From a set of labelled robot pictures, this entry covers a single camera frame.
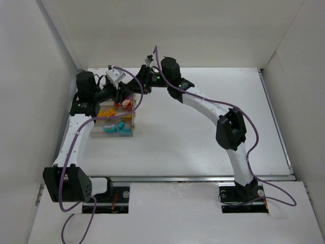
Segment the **yellow sloped lego brick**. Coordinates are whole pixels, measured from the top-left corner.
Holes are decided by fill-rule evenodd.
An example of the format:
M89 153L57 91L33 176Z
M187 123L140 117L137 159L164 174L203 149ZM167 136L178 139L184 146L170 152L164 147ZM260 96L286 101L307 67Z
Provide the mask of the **yellow sloped lego brick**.
M105 116L106 117L112 117L112 116L115 116L116 115L116 112L113 110L113 109L108 109L106 112L105 112Z

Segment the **yellow lego plate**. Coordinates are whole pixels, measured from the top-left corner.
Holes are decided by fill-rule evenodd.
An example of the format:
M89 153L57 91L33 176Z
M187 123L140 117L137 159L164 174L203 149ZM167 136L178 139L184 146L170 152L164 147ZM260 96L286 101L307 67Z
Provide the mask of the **yellow lego plate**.
M128 114L128 115L125 115L125 116L122 116L121 119L129 119L129 118L132 118L132 114Z

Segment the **teal lego brick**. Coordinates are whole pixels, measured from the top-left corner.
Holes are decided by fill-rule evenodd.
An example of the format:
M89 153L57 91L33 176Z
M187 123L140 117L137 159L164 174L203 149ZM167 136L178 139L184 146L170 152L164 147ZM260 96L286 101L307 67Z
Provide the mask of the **teal lego brick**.
M125 127L125 123L124 122L120 122L119 124L118 124L118 129L123 129Z

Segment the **teal frog lego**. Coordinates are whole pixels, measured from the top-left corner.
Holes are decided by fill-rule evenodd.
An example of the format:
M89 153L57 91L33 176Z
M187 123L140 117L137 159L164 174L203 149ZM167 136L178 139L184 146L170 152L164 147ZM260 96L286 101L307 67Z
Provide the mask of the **teal frog lego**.
M116 133L117 127L114 124L107 124L103 127L105 133Z

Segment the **yellow lego figure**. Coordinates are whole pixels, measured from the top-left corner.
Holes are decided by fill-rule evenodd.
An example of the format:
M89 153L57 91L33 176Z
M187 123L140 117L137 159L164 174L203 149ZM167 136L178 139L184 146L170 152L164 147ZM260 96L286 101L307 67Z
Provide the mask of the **yellow lego figure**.
M98 113L97 117L107 117L106 112L105 111L100 111Z

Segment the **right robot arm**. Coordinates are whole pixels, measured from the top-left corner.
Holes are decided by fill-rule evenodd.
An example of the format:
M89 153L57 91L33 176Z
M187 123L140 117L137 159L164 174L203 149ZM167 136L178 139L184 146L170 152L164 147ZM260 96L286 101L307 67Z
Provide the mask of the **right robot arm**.
M182 77L176 60L165 57L159 65L142 65L138 74L126 84L133 93L148 94L154 87L165 87L169 95L213 122L216 141L226 150L234 172L234 183L240 200L247 198L255 185L246 160L246 125L243 112L234 105L214 102L204 96L195 85Z

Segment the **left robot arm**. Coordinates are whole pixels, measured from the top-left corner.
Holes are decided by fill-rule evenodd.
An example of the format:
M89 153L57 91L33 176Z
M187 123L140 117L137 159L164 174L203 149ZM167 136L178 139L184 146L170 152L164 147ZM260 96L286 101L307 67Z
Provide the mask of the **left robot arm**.
M110 178L89 177L80 164L100 104L126 97L121 85L124 77L122 70L108 70L104 75L106 83L100 87L93 72L77 74L77 91L69 112L66 137L53 165L43 171L43 179L53 202L88 202L97 194L111 194Z

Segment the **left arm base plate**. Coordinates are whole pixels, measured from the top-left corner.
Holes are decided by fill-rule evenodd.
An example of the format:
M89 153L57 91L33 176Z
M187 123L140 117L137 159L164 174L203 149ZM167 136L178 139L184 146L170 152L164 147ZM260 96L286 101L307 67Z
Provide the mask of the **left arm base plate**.
M129 210L129 186L114 186L109 193L95 195L95 214L127 214Z

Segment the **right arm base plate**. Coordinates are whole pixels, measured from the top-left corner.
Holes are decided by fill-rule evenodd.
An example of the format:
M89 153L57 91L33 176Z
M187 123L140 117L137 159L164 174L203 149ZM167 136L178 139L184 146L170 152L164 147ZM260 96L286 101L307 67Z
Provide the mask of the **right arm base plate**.
M269 210L266 199L259 199L248 203L264 195L265 192L262 184L258 184L252 193L249 193L247 196L241 196L237 192L235 185L220 184L218 200L221 203L221 211L223 214L268 214Z

